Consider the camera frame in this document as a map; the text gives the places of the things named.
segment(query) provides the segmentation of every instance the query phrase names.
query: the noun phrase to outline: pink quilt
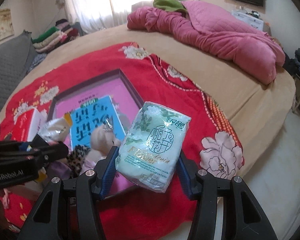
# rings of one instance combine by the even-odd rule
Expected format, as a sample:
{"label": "pink quilt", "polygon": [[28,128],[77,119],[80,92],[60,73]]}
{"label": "pink quilt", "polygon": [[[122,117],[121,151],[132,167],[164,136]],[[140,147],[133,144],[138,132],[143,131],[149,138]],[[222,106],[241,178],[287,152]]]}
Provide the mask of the pink quilt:
{"label": "pink quilt", "polygon": [[128,15],[128,28],[170,33],[221,59],[231,60],[246,73],[267,85],[276,77],[276,64],[285,55],[271,37],[237,20],[223,8],[204,1],[184,1],[190,19],[178,12],[142,7]]}

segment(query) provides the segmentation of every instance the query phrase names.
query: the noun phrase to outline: bag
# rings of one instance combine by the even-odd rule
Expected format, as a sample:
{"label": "bag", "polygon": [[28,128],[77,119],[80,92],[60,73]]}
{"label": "bag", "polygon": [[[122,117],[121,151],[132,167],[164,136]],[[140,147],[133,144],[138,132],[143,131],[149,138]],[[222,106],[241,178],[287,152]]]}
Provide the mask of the bag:
{"label": "bag", "polygon": [[164,193],[190,120],[170,108],[145,102],[120,146],[117,171],[136,185]]}

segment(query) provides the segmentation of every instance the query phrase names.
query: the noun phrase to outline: pillow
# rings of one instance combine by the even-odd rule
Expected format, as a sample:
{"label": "pillow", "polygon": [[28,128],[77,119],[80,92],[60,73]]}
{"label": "pillow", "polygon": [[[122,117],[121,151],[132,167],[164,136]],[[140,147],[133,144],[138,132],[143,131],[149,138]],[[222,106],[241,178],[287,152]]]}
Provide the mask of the pillow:
{"label": "pillow", "polygon": [[36,55],[31,33],[27,31],[0,44],[0,111]]}

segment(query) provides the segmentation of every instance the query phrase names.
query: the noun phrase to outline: mattress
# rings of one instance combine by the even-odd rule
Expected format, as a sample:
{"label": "mattress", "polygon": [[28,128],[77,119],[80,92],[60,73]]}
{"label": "mattress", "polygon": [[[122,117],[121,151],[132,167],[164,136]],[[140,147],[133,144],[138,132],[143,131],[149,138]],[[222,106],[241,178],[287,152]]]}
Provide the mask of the mattress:
{"label": "mattress", "polygon": [[[277,67],[274,82],[265,86],[234,63],[181,44],[171,36],[130,31],[121,25],[77,38],[55,49],[20,82],[12,95],[72,59],[126,41],[135,41],[149,53],[157,54],[217,101],[242,143],[245,165],[239,175],[245,175],[274,140],[292,106],[295,84],[281,67]],[[6,104],[0,112],[2,120],[5,112]]]}

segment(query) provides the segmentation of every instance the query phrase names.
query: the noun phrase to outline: logo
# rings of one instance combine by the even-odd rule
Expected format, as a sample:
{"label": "logo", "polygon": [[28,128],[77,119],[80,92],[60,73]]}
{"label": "logo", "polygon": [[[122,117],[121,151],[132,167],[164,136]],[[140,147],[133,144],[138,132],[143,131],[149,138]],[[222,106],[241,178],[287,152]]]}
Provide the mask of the logo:
{"label": "logo", "polygon": [[21,175],[23,175],[23,170],[18,170],[18,171],[6,173],[6,174],[0,174],[0,181],[7,180],[7,179],[13,179],[13,178],[19,177]]}
{"label": "logo", "polygon": [[164,125],[153,128],[147,141],[150,142],[149,149],[153,153],[164,153],[169,150],[173,143],[172,130]]}

